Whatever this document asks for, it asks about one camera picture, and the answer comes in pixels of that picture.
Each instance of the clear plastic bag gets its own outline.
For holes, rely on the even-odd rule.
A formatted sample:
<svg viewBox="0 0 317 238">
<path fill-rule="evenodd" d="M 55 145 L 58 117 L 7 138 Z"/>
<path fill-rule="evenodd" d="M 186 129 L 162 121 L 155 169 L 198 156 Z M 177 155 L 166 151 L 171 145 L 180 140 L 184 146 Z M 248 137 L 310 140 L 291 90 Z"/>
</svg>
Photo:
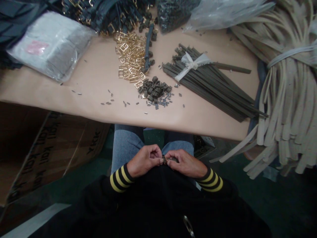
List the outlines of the clear plastic bag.
<svg viewBox="0 0 317 238">
<path fill-rule="evenodd" d="M 7 52 L 58 82 L 66 82 L 89 46 L 92 29 L 55 12 L 47 12 Z"/>
<path fill-rule="evenodd" d="M 184 28 L 184 32 L 198 29 L 223 29 L 273 9 L 274 2 L 266 0 L 201 0 Z"/>
<path fill-rule="evenodd" d="M 191 10 L 199 3 L 200 0 L 157 0 L 158 24 L 162 33 L 170 32 L 187 22 Z"/>
</svg>

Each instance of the person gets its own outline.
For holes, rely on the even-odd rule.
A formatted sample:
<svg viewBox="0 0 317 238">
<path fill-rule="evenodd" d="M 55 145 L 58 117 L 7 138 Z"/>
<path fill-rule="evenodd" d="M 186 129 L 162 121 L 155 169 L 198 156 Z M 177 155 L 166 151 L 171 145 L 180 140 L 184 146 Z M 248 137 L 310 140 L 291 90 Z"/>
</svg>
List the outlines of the person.
<svg viewBox="0 0 317 238">
<path fill-rule="evenodd" d="M 111 176 L 30 237 L 272 236 L 235 185 L 193 157 L 192 135 L 166 131 L 160 150 L 143 129 L 116 124 Z"/>
</svg>

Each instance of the floor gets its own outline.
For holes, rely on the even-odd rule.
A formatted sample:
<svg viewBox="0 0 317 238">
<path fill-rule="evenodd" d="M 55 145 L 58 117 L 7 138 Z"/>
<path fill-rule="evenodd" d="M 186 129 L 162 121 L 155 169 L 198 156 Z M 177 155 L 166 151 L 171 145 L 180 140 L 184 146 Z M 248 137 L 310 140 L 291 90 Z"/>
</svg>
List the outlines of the floor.
<svg viewBox="0 0 317 238">
<path fill-rule="evenodd" d="M 163 146 L 164 131 L 144 131 L 144 136 L 146 144 L 157 143 L 160 147 Z M 74 203 L 86 185 L 101 174 L 109 174 L 113 138 L 112 127 L 97 159 L 41 188 L 47 194 L 47 201 L 44 199 L 43 203 Z M 233 147 L 224 141 L 214 142 L 216 150 L 202 160 L 208 162 Z M 243 155 L 238 155 L 230 162 L 217 162 L 211 166 L 220 176 L 232 180 L 237 185 L 240 196 L 266 221 L 274 237 L 311 237 L 310 234 L 316 234 L 316 169 L 307 169 L 303 175 L 291 172 L 288 177 L 278 176 L 277 182 L 272 182 L 262 174 L 255 180 L 249 179 L 243 171 L 243 167 L 248 163 Z"/>
</svg>

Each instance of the beige table surface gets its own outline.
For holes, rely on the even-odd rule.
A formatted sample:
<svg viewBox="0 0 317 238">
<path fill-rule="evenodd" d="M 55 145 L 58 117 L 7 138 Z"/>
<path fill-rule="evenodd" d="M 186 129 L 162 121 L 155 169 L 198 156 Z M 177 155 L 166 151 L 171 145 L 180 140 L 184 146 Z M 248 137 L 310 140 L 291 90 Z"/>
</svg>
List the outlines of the beige table surface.
<svg viewBox="0 0 317 238">
<path fill-rule="evenodd" d="M 161 82 L 175 85 L 175 80 L 159 70 L 164 62 L 171 62 L 178 43 L 207 51 L 212 61 L 231 64 L 252 70 L 251 74 L 223 72 L 252 98 L 255 98 L 259 78 L 257 59 L 237 40 L 231 40 L 225 30 L 192 32 L 183 34 L 179 28 L 169 34 L 158 34 L 150 50 L 155 65 L 148 78 L 157 76 Z M 134 84 L 118 78 L 120 62 L 115 53 L 112 38 L 95 38 L 87 52 L 79 60 L 72 77 L 60 86 L 54 80 L 22 67 L 8 70 L 1 75 L 0 101 L 18 103 L 79 115 L 96 121 L 120 123 L 157 129 L 180 131 L 196 135 L 224 139 L 243 140 L 247 134 L 248 121 L 237 122 L 220 109 L 205 101 L 185 86 L 173 87 L 173 103 L 168 107 L 147 107 L 144 99 L 138 99 Z M 114 99 L 112 105 L 101 105 Z M 131 105 L 124 107 L 123 101 Z"/>
</svg>

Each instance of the yellow stripe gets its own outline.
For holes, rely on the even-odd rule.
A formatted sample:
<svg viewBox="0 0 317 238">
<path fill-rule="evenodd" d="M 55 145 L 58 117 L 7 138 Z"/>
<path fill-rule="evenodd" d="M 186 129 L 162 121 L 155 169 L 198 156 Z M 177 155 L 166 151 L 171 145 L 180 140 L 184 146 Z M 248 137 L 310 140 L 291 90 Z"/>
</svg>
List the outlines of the yellow stripe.
<svg viewBox="0 0 317 238">
<path fill-rule="evenodd" d="M 203 181 L 199 181 L 199 182 L 208 182 L 208 181 L 210 181 L 211 180 L 211 178 L 213 177 L 213 175 L 214 175 L 214 171 L 212 170 L 212 169 L 210 169 L 211 170 L 211 173 L 210 173 L 210 175 L 208 176 L 208 178 L 206 178 L 205 180 L 203 180 Z"/>
<path fill-rule="evenodd" d="M 123 166 L 121 167 L 121 172 L 122 172 L 122 175 L 123 175 L 124 179 L 125 179 L 128 183 L 133 183 L 133 182 L 132 182 L 130 179 L 128 179 L 128 177 L 126 176 Z"/>
<path fill-rule="evenodd" d="M 215 181 L 213 181 L 212 183 L 210 184 L 204 184 L 204 183 L 198 183 L 200 186 L 204 186 L 204 187 L 212 187 L 212 186 L 215 186 L 217 183 L 218 183 L 218 174 L 216 174 L 216 177 L 215 177 Z"/>
<path fill-rule="evenodd" d="M 121 179 L 119 178 L 119 172 L 118 172 L 118 170 L 115 171 L 115 173 L 116 173 L 117 181 L 118 181 L 118 183 L 119 183 L 122 187 L 129 187 L 129 186 L 130 186 L 130 185 L 125 185 L 125 184 L 121 181 Z"/>
<path fill-rule="evenodd" d="M 223 184 L 224 184 L 224 182 L 222 181 L 222 178 L 220 178 L 220 184 L 217 188 L 215 188 L 215 189 L 205 189 L 203 187 L 201 187 L 201 188 L 207 192 L 218 192 L 220 189 L 222 189 Z"/>
<path fill-rule="evenodd" d="M 113 190 L 115 190 L 116 192 L 124 192 L 123 190 L 118 189 L 117 186 L 115 185 L 115 182 L 113 181 L 113 174 L 110 176 L 110 183 Z"/>
</svg>

